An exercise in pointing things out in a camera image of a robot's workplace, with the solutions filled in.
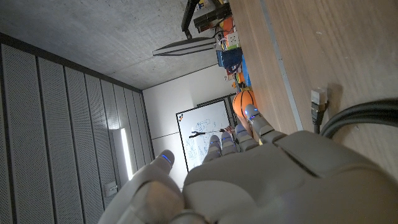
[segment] fluorescent light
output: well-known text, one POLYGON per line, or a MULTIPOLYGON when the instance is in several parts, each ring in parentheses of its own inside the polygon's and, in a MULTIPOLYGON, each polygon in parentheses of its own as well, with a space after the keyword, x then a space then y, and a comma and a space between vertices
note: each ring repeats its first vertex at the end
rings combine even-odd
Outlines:
POLYGON ((129 180, 131 180, 132 179, 132 168, 131 168, 131 162, 130 162, 129 145, 127 144, 126 130, 124 128, 122 128, 120 130, 120 132, 122 135, 124 160, 126 161, 127 175, 129 176, 129 180))

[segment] wall outlet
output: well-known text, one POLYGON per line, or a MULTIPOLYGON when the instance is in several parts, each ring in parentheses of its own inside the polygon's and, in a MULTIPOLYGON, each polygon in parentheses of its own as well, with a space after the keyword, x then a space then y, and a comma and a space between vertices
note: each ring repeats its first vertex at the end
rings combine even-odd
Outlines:
POLYGON ((238 37, 238 32, 233 32, 232 34, 228 34, 226 36, 227 42, 228 42, 228 47, 238 45, 239 44, 239 37, 238 37))

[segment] blue led light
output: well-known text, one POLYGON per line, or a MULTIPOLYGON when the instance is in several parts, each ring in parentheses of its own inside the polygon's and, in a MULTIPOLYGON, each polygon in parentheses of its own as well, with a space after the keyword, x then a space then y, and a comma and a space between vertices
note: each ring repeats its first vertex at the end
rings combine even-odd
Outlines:
POLYGON ((172 161, 170 161, 170 159, 167 158, 167 156, 165 156, 165 155, 162 154, 162 157, 165 158, 169 163, 172 163, 172 161))

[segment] wall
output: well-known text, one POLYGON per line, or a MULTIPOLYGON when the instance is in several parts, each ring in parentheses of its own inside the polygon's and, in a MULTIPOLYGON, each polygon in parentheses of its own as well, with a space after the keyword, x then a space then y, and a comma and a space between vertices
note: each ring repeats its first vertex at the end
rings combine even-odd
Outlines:
POLYGON ((111 130, 134 171, 153 160, 141 93, 0 47, 0 222, 97 223, 118 179, 111 130))
POLYGON ((170 176, 180 188, 187 168, 175 114, 234 93, 232 82, 225 82, 225 75, 225 69, 214 65, 143 91, 155 156, 164 149, 174 153, 170 176))

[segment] white wall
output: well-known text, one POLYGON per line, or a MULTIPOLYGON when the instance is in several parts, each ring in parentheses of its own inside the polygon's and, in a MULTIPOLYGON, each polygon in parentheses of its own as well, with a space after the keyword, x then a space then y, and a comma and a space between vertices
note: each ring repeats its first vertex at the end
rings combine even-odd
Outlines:
POLYGON ((175 114, 234 93, 236 90, 231 87, 232 82, 224 80, 225 75, 224 68, 214 65, 143 92, 155 156, 164 149, 174 153, 175 162, 170 176, 180 187, 187 168, 175 114))

